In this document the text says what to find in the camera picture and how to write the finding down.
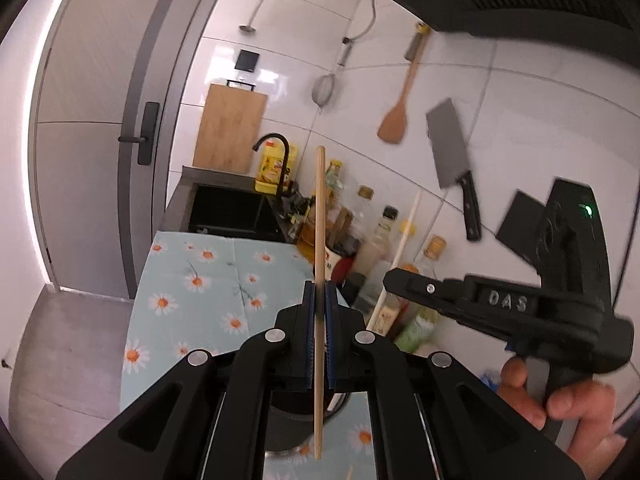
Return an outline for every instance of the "sink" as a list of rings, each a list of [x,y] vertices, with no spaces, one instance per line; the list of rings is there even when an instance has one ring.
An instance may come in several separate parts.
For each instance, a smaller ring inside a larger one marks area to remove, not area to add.
[[[202,184],[196,189],[188,231],[268,242],[287,241],[265,195]]]

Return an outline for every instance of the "door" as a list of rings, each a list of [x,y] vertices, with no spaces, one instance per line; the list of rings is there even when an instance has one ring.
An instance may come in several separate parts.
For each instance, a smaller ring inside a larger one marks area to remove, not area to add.
[[[59,286],[135,297],[164,214],[182,88],[215,1],[68,0],[33,131],[41,240]]]

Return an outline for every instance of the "green light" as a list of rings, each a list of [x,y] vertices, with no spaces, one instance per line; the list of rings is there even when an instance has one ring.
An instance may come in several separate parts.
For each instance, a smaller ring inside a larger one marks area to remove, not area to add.
[[[584,212],[587,213],[587,216],[589,218],[593,218],[593,210],[591,209],[590,205],[585,205],[585,204],[578,204],[582,209],[584,209]]]

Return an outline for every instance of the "chopstick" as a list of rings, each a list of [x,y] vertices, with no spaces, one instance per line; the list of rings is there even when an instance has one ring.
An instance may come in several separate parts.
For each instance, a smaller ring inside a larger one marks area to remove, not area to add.
[[[314,457],[322,455],[324,415],[324,146],[316,148],[316,317],[314,319]]]
[[[418,205],[420,204],[421,198],[422,198],[422,190],[419,189],[418,192],[415,194],[414,204],[412,205],[411,212],[409,213],[407,226],[406,226],[406,229],[404,230],[404,233],[402,233],[402,238],[400,238],[400,244],[398,245],[396,256],[394,256],[394,260],[391,263],[391,269],[395,269],[400,263],[400,258],[402,258],[402,253],[404,252],[406,241],[409,239],[409,233],[411,232],[411,225],[414,223],[415,213],[418,211]],[[367,330],[373,330],[373,327],[376,324],[376,321],[378,320],[378,316],[380,315],[380,311],[382,310],[382,306],[385,304],[385,300],[386,300],[386,288],[383,286],[382,292],[380,292],[380,296],[378,297],[378,302],[376,303],[376,307],[373,309],[373,313],[371,314],[371,319],[369,319],[369,323],[367,323]]]

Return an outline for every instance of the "fingernail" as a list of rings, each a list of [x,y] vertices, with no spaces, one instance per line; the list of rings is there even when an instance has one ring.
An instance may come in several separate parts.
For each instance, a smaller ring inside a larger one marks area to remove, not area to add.
[[[556,416],[563,416],[571,409],[574,403],[574,394],[569,389],[558,390],[549,397],[548,406]]]
[[[531,424],[537,430],[541,430],[542,428],[544,428],[545,422],[546,422],[546,416],[544,416],[542,413],[534,413],[531,416]]]

